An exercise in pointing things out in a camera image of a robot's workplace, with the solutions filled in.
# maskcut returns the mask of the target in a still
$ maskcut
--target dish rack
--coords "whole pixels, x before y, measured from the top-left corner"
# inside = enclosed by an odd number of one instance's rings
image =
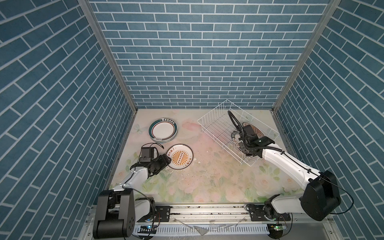
[[[217,107],[197,120],[197,122],[201,125],[203,132],[208,134],[208,136],[210,136],[223,149],[239,161],[240,164],[246,163],[248,166],[252,166],[259,159],[259,157],[247,157],[235,146],[235,143],[231,138],[231,133],[236,129],[228,116],[228,110],[235,115],[240,123],[252,123],[260,129],[265,136],[272,140],[278,138],[280,134],[278,131],[253,117],[251,114],[244,111],[229,100],[225,100],[220,103]]]

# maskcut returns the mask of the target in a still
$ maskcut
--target black cable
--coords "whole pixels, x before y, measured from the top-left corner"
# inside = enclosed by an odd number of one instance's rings
[[[292,230],[292,225],[293,225],[293,214],[291,213],[291,227],[289,228],[289,231],[286,233],[286,234],[283,234],[280,238],[282,238],[283,236],[287,236],[287,234]]]
[[[252,204],[247,204],[247,205],[245,205],[245,209],[246,209],[248,212],[255,212],[255,211],[251,211],[250,209],[248,209],[248,205],[252,205]]]
[[[161,145],[161,144],[158,143],[158,142],[154,142],[154,143],[152,143],[151,145],[149,145],[149,147],[152,147],[153,144],[157,144],[157,145],[159,145],[160,147],[162,147],[162,149],[164,149],[163,145]]]
[[[143,195],[148,201],[149,201],[149,204],[151,205],[151,209],[152,209],[152,215],[153,215],[153,219],[152,219],[152,227],[151,229],[149,230],[149,234],[148,234],[148,237],[151,235],[151,232],[153,230],[153,225],[155,223],[155,207],[153,206],[153,204],[151,203],[151,201],[149,200],[149,198],[142,192],[132,188],[133,190],[137,191],[138,193],[140,193],[141,195]]]
[[[298,164],[295,160],[293,160],[292,158],[290,158],[287,154],[284,153],[284,155],[287,156],[289,159],[291,159],[291,160],[292,160],[293,162],[295,162],[296,164]],[[339,187],[338,185],[336,185],[336,184],[334,184],[334,183],[328,181],[327,179],[321,177],[320,175],[317,175],[316,173],[312,172],[311,169],[307,169],[307,168],[305,168],[305,167],[303,167],[303,166],[301,166],[301,167],[304,168],[305,170],[307,170],[308,172],[310,172],[310,173],[312,173],[312,174],[318,176],[318,177],[321,178],[322,180],[327,181],[328,183],[330,183],[330,184],[332,184],[332,185],[334,185],[334,186],[340,188],[341,190],[343,190],[343,191],[344,191],[344,192],[351,198],[352,204],[350,205],[350,207],[349,207],[347,210],[345,210],[345,211],[343,211],[343,212],[330,213],[330,214],[333,214],[333,215],[344,214],[344,213],[348,212],[348,211],[353,207],[355,201],[354,201],[353,197],[352,197],[352,196],[351,196],[351,195],[350,195],[344,188]]]

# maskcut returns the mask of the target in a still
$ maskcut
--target blue brick wall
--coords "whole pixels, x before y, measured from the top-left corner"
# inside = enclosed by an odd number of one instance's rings
[[[328,0],[91,0],[139,108],[270,109]]]
[[[0,239],[73,239],[132,111],[76,0],[0,1]]]
[[[355,200],[344,239],[383,239],[384,1],[342,0],[278,110],[296,154]],[[351,201],[341,192],[346,210]]]

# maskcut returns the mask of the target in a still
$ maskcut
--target stack of plates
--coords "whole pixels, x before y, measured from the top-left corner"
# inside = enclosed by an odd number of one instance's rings
[[[161,118],[154,121],[149,127],[149,136],[158,143],[167,143],[172,141],[177,134],[177,125],[175,121],[169,118]]]

